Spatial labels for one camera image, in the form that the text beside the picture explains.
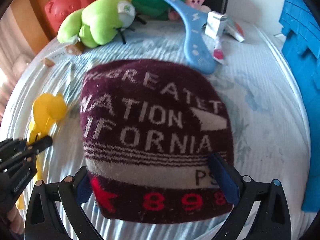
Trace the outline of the blue foam boomerang toy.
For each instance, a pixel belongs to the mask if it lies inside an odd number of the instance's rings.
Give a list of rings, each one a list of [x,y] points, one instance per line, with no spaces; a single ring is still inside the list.
[[[181,0],[163,0],[180,15],[185,27],[184,55],[188,66],[203,74],[215,72],[216,61],[208,50],[202,27],[207,23],[207,14],[196,10]]]

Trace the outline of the green caterpillar plush toy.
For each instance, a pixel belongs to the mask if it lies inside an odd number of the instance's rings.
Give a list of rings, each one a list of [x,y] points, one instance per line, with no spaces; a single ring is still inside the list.
[[[95,48],[111,42],[137,14],[167,20],[169,10],[164,0],[96,0],[64,19],[57,40],[66,43],[76,36],[86,47]]]

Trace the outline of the yellow plastic toy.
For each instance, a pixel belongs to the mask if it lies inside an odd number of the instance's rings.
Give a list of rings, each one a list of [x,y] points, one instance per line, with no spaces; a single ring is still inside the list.
[[[31,121],[28,127],[27,145],[42,139],[49,134],[52,126],[62,120],[67,113],[63,95],[44,93],[38,96],[31,109]]]

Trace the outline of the red teal medicine box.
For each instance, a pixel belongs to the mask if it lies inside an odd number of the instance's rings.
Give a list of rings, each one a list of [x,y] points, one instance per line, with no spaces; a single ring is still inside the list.
[[[244,42],[244,31],[233,19],[227,18],[225,23],[225,32],[239,42]]]

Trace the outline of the small grey white box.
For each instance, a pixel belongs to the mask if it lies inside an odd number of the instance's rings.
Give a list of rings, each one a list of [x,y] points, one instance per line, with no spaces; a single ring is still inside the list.
[[[227,18],[226,14],[220,14],[215,11],[209,12],[204,33],[213,39],[220,37],[225,29]]]

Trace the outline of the maroon knit beanie hat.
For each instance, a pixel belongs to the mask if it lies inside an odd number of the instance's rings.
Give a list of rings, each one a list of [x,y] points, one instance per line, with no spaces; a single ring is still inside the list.
[[[211,153],[233,163],[231,122],[199,72],[158,60],[96,66],[84,75],[80,120],[104,217],[175,224],[231,211],[208,167]]]

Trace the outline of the pink white ointment tube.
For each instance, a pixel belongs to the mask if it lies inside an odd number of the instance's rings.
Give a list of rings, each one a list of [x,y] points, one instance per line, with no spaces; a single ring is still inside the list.
[[[221,65],[225,64],[225,56],[222,51],[220,38],[218,36],[216,37],[215,43],[214,43],[213,58],[219,64],[221,64]]]

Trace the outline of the blue plastic storage crate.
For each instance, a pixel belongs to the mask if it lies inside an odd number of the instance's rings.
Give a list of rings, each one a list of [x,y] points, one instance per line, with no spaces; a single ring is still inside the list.
[[[303,0],[285,0],[279,19],[286,36],[282,52],[307,112],[311,157],[302,210],[319,211],[319,25]]]

